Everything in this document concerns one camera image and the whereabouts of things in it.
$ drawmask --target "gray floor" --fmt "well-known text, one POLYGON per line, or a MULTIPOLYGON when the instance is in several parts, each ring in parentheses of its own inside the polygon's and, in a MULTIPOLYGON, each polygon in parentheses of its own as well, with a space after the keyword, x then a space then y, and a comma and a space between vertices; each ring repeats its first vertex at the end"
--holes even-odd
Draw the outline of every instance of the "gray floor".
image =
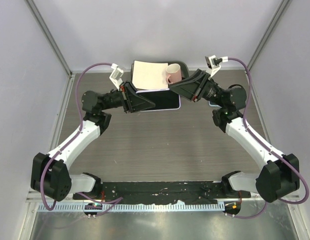
MULTIPOLYGON (((263 205, 264 201, 243 202, 240 215, 254 215, 263 205)), ((39 212, 30 239, 296 240, 298 236, 287 212, 287 205, 280 201, 269 204, 265 213, 251 220, 212 211, 123 212, 96 219, 83 219, 82 212, 39 212)))
MULTIPOLYGON (((113 89, 109 75, 85 75, 79 96, 87 90, 106 93, 113 89)), ((129 78, 130 74, 125 73, 123 80, 129 78)), ((220 71, 214 80, 223 88, 232 84, 248 88, 242 70, 220 71)), ((235 170, 257 172, 257 165, 248 153, 214 125, 213 109, 204 99, 197 103, 182 99, 179 110, 128 114, 122 108, 107 110, 112 114, 108 129, 83 151, 70 173, 88 172, 103 181, 191 181, 220 180, 235 170)), ((263 135, 254 102, 248 121, 263 135)), ((78 125, 73 89, 60 141, 78 125)))

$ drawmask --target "mug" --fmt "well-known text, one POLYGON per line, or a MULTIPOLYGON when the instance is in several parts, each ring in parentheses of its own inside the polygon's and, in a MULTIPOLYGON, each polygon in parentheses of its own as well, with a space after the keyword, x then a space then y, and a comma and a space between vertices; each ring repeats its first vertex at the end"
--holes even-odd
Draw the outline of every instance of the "mug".
POLYGON ((166 68, 166 82, 174 84, 182 80, 181 66, 177 63, 168 65, 166 68))

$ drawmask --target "robotic arm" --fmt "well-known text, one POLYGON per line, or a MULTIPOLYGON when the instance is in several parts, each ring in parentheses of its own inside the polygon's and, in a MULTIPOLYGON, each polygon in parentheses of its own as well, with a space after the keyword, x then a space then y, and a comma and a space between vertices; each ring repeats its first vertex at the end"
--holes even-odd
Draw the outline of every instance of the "robotic arm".
MULTIPOLYGON (((192 102, 205 99, 219 105, 221 108, 212 111, 214 124, 239 142, 261 170, 259 175, 234 171, 223 176, 223 190, 226 193, 232 191, 258 193, 264 200, 271 203, 299 189, 300 181, 289 167, 265 150, 260 142, 267 145, 272 152, 282 156, 297 171, 299 171, 299 160, 293 154, 284 155, 275 149, 249 124, 245 127, 243 115, 239 112, 246 106, 247 94, 244 88, 236 84, 228 89, 222 89, 212 79, 212 76, 221 68, 220 63, 227 60, 227 57, 207 57, 207 71, 198 69, 192 76, 169 85, 169 89, 192 102), (260 142, 252 137, 247 128, 257 136, 260 142)), ((69 175, 69 169, 77 156, 109 126, 111 114, 103 111, 123 107, 126 113, 135 113, 155 107, 153 102, 136 94, 137 90, 131 82, 122 82, 123 71, 120 71, 116 65, 113 69, 110 79, 117 90, 105 94, 94 91, 87 91, 83 94, 82 109, 86 114, 80 133, 78 133, 79 127, 68 139, 48 154, 38 153, 35 156, 31 175, 32 189, 40 192, 44 167, 52 156, 60 152, 52 161, 44 178, 46 196, 62 201, 69 193, 85 192, 91 196, 98 196, 101 192, 99 177, 89 173, 69 175), (77 138, 65 147, 65 144, 75 135, 78 135, 77 138)))

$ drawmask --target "cup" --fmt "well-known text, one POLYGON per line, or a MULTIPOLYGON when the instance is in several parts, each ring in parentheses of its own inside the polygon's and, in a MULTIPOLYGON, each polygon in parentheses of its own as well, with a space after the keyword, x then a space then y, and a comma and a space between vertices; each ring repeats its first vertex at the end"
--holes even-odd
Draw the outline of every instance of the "cup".
POLYGON ((168 65, 166 68, 166 82, 174 84, 182 80, 181 66, 177 63, 168 65))

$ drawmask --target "wood grain surface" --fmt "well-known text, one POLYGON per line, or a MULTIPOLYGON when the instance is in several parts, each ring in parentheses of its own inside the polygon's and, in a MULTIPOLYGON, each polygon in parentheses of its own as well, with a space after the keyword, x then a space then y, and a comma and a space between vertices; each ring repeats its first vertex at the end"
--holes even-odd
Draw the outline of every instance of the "wood grain surface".
MULTIPOLYGON (((79 87, 79 97, 87 90, 99 93, 114 88, 109 73, 88 73, 79 87)), ((130 78, 125 73, 123 80, 130 78)), ((241 84, 248 89, 244 71, 219 71, 214 80, 222 88, 241 84)), ((63 123, 60 143, 79 125, 73 87, 63 123)), ((249 154, 213 123, 207 101, 181 100, 179 110, 112 114, 108 129, 77 158, 71 174, 88 172, 102 181, 196 181, 220 180, 241 170, 255 173, 258 167, 249 154)), ((263 130, 254 102, 248 122, 262 136, 263 130)))

